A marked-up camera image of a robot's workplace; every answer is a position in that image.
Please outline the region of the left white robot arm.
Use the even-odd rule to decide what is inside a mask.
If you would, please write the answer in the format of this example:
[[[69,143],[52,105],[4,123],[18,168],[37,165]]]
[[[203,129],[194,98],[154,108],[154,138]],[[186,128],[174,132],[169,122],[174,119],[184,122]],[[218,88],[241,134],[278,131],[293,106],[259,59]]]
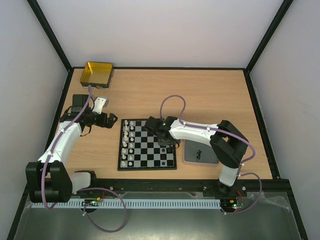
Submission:
[[[75,94],[72,104],[59,119],[59,126],[44,154],[25,168],[29,198],[32,203],[66,203],[72,194],[91,185],[95,173],[92,170],[66,170],[67,160],[78,138],[86,127],[110,129],[118,118],[103,112],[109,103],[107,97],[91,94]]]

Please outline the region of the pink tin with chess pieces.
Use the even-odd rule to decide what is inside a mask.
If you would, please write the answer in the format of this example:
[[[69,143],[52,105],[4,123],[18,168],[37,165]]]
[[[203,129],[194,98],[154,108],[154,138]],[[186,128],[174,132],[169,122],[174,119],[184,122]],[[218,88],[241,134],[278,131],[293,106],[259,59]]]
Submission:
[[[219,160],[211,146],[200,142],[185,140],[183,163],[199,166],[215,166],[219,164]]]

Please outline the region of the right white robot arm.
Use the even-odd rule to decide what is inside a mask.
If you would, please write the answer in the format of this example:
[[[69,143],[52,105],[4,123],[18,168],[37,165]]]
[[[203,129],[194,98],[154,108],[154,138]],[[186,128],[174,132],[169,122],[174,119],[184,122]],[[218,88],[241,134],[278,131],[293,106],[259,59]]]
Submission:
[[[219,124],[201,124],[183,121],[174,116],[165,119],[151,116],[146,120],[144,128],[157,137],[161,146],[188,140],[211,147],[222,164],[216,190],[224,196],[235,191],[235,181],[248,148],[248,140],[231,122],[222,120]]]

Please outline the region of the black and silver chessboard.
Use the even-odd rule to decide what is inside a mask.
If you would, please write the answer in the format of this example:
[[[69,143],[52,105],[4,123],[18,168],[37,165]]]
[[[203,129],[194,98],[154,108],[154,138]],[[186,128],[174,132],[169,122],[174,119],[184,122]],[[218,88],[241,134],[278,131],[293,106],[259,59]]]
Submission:
[[[146,121],[121,120],[117,170],[176,170],[176,148],[159,145],[158,138],[146,131]]]

